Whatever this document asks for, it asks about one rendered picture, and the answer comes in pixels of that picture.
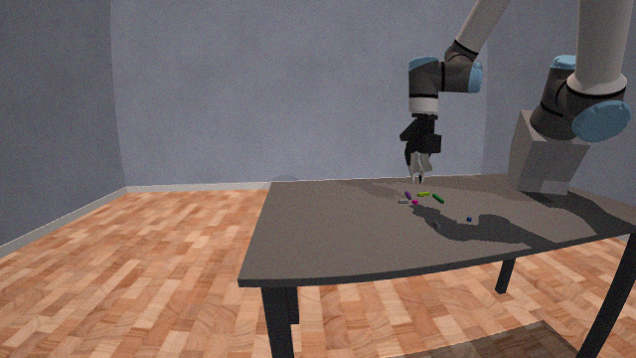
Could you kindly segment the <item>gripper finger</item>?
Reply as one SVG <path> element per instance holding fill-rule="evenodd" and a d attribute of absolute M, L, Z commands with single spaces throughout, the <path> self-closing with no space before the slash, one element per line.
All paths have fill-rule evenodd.
<path fill-rule="evenodd" d="M 425 176 L 425 173 L 426 172 L 430 172 L 433 169 L 432 164 L 429 162 L 430 155 L 431 155 L 431 153 L 430 154 L 420 154 L 419 155 L 420 165 L 422 167 L 422 170 L 421 170 L 421 172 L 419 172 L 419 175 L 418 175 L 420 183 L 422 183 L 422 181 L 424 179 L 424 176 Z"/>
<path fill-rule="evenodd" d="M 421 165 L 419 163 L 419 155 L 418 153 L 414 153 L 414 150 L 410 147 L 410 142 L 406 143 L 404 156 L 406 160 L 406 164 L 409 170 L 409 174 L 411 177 L 411 181 L 415 184 L 415 173 L 421 172 Z"/>

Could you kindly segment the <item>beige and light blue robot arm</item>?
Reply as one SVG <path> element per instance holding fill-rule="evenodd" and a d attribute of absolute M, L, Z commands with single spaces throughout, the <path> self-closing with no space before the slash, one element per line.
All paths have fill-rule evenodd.
<path fill-rule="evenodd" d="M 511 0 L 477 0 L 444 54 L 408 64 L 408 111 L 437 113 L 438 92 L 480 91 L 482 65 L 473 63 Z M 631 119 L 620 73 L 634 0 L 578 0 L 576 56 L 554 58 L 530 124 L 543 136 L 599 142 Z M 473 60 L 473 61 L 472 61 Z"/>

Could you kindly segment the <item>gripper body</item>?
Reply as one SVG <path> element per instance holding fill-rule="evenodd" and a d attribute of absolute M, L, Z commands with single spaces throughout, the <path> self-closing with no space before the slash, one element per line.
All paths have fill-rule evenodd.
<path fill-rule="evenodd" d="M 418 116 L 422 118 L 418 118 Z M 414 152 L 417 151 L 419 141 L 419 153 L 426 154 L 441 152 L 441 135 L 434 134 L 434 122 L 438 120 L 438 115 L 412 113 L 411 117 L 417 117 L 417 128 L 410 134 L 407 142 L 410 142 L 410 147 L 414 150 Z M 423 141 L 423 146 L 421 146 L 421 140 Z"/>

